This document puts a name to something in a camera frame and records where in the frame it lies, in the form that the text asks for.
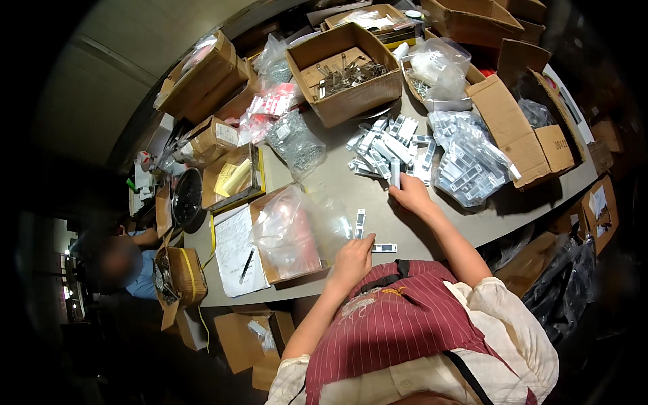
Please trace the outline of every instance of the wall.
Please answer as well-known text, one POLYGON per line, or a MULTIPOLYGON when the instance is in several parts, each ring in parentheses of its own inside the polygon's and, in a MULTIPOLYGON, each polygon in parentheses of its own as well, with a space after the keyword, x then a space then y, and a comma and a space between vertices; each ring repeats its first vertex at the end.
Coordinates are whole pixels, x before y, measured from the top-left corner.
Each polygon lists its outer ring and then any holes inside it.
POLYGON ((255 0, 101 0, 81 22, 40 95, 32 141, 105 164, 164 72, 207 31, 255 0))

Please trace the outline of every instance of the black pen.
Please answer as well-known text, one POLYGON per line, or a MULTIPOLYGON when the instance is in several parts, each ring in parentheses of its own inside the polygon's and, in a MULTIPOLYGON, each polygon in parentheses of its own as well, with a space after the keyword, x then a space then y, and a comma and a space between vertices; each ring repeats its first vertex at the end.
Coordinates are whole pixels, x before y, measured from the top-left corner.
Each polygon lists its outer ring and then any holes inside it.
POLYGON ((245 273, 248 272, 249 263, 252 261, 252 255, 253 254, 254 254, 254 248, 252 248, 252 251, 249 253, 248 261, 245 263, 245 267, 243 267, 243 272, 241 273, 241 278, 238 280, 239 284, 243 284, 243 279, 245 279, 245 273))

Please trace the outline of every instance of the gray table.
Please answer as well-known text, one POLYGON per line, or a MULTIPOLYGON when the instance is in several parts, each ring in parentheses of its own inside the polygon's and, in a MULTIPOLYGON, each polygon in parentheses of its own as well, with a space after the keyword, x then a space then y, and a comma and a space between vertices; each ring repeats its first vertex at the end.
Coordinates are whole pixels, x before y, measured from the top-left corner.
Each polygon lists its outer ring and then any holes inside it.
MULTIPOLYGON (((403 97, 391 110, 419 120, 417 134, 430 133, 426 125, 426 111, 409 91, 403 89, 403 97)), ((304 180, 309 190, 324 188, 327 193, 339 198, 346 206, 350 222, 354 222, 358 208, 367 210, 365 234, 376 233, 378 243, 398 244, 398 253, 374 254, 373 264, 403 259, 442 259, 443 256, 429 229, 411 214, 393 210, 388 204, 387 183, 366 177, 355 176, 347 166, 354 154, 346 150, 346 142, 353 136, 360 121, 347 121, 329 130, 325 129, 312 110, 305 113, 305 119, 315 135, 327 145, 327 160, 304 180)), ((443 191, 429 187, 431 199, 438 203, 452 223, 477 247, 499 238, 502 235, 524 226, 546 214, 562 202, 575 196, 596 180, 596 170, 579 136, 586 161, 576 169, 564 174, 556 181, 548 181, 526 192, 520 192, 512 183, 506 184, 487 202, 487 208, 478 213, 463 209, 443 191)), ((292 181, 288 169, 268 146, 262 146, 266 191, 270 192, 292 181)), ((209 216, 203 226, 194 234, 185 235, 185 247, 196 248, 200 260, 204 262, 211 254, 209 216)), ((320 294, 329 272, 300 277, 283 283, 279 289, 268 289, 229 298, 223 291, 216 259, 205 267, 205 277, 209 287, 203 307, 222 307, 264 303, 283 299, 293 299, 320 294)))

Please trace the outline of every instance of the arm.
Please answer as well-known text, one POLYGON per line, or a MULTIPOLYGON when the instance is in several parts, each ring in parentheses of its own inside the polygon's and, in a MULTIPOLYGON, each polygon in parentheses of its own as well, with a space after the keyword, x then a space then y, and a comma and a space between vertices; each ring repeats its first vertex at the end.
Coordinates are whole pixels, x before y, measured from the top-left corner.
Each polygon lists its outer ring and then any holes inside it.
POLYGON ((375 233, 351 239, 335 256, 335 268, 315 305, 292 334, 282 360, 312 354, 335 313, 351 290, 371 271, 371 246, 375 233))
POLYGON ((136 245, 138 246, 149 246, 153 245, 157 242, 158 237, 157 237, 157 231, 155 228, 148 228, 142 233, 133 235, 131 237, 133 242, 135 242, 136 245))
POLYGON ((430 199, 428 189, 419 178, 401 173, 400 187, 398 190, 391 186, 389 193, 430 227, 457 280, 474 288, 482 279, 492 276, 480 254, 430 199))

